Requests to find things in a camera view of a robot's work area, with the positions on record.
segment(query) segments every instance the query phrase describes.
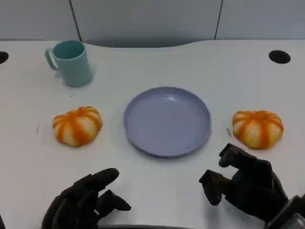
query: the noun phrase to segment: mug handle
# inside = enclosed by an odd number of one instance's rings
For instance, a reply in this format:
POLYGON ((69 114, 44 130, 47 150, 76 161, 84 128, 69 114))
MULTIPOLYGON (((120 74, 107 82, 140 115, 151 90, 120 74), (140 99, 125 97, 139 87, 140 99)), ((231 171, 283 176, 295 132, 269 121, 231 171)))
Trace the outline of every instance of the mug handle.
POLYGON ((52 49, 47 49, 44 52, 44 55, 46 56, 47 62, 50 66, 50 68, 52 68, 54 71, 58 71, 58 68, 53 64, 51 56, 50 56, 50 52, 52 52, 52 49))

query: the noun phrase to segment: black hole in table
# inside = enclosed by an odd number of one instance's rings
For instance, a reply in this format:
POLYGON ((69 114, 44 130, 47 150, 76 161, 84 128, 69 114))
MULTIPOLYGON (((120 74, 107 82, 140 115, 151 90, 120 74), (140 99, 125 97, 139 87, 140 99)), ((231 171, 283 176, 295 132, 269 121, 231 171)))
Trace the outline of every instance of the black hole in table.
POLYGON ((288 53, 282 50, 273 50, 269 53, 269 58, 275 63, 289 63, 291 61, 291 57, 288 53))
POLYGON ((9 58, 9 54, 7 52, 0 52, 0 64, 6 62, 9 58))

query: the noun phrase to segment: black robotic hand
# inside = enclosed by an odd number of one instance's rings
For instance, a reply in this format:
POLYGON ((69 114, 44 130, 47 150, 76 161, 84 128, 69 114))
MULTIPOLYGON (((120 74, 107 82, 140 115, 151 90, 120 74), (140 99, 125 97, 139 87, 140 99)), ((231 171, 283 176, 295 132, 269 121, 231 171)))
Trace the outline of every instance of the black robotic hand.
POLYGON ((114 209, 129 211, 129 204, 110 190, 98 196, 118 175, 117 169, 109 168, 75 182, 53 200, 41 229, 96 229, 114 209))
POLYGON ((257 159, 232 144, 227 144, 219 156, 219 166, 233 166, 239 170, 231 180, 211 170, 200 178, 212 205, 218 205, 224 194, 238 209, 269 222, 288 202, 270 162, 257 159))

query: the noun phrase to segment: white wall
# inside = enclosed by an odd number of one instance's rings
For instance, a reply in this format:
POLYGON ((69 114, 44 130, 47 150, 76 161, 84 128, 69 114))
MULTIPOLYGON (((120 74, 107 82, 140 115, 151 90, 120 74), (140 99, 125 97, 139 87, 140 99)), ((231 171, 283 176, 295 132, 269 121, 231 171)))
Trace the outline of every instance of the white wall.
POLYGON ((221 0, 72 0, 84 42, 160 47, 214 39, 221 0))
POLYGON ((78 39, 69 0, 0 2, 0 40, 78 39))
POLYGON ((305 0, 224 0, 217 39, 305 39, 305 0))

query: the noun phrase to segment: orange and white striped pumpkin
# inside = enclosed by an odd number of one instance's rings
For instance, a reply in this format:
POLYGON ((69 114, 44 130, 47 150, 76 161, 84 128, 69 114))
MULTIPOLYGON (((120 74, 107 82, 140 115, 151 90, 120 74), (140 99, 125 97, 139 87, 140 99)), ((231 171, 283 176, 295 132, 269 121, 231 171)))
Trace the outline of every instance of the orange and white striped pumpkin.
POLYGON ((100 114, 91 106, 80 107, 53 119, 55 137, 70 146, 83 146, 93 141, 101 127, 100 114))
POLYGON ((237 139, 250 148, 271 148, 282 136, 280 117, 268 111, 238 111, 233 116, 233 131, 237 139))

